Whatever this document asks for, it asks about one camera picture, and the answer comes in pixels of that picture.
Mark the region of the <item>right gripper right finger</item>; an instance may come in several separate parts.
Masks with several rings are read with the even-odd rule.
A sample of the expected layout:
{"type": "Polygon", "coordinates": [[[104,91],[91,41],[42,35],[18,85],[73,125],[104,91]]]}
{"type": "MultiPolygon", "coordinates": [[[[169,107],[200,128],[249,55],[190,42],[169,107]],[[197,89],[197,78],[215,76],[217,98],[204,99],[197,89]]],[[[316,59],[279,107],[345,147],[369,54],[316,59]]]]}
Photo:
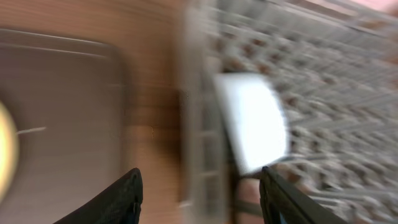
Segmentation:
{"type": "Polygon", "coordinates": [[[261,170],[259,191],[265,224],[347,224],[270,167],[265,166],[261,170]]]}

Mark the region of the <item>light blue bowl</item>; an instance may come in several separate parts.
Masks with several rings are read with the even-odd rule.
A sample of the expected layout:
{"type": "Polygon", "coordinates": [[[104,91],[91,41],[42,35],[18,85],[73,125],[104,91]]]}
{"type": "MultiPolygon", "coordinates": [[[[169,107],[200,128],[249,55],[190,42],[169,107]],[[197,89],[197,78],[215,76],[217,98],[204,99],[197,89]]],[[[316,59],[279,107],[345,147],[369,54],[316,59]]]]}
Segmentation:
{"type": "Polygon", "coordinates": [[[285,157],[288,121],[268,79],[241,72],[219,73],[213,81],[239,174],[253,174],[285,157]]]}

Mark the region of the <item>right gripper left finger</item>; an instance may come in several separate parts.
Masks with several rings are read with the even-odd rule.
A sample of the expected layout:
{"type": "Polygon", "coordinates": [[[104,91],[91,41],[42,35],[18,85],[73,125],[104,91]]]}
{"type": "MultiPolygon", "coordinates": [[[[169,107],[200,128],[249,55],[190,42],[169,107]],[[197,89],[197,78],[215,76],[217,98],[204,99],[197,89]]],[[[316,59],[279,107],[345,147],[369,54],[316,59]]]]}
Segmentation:
{"type": "Polygon", "coordinates": [[[89,202],[54,224],[138,224],[143,201],[141,172],[133,168],[89,202]]]}

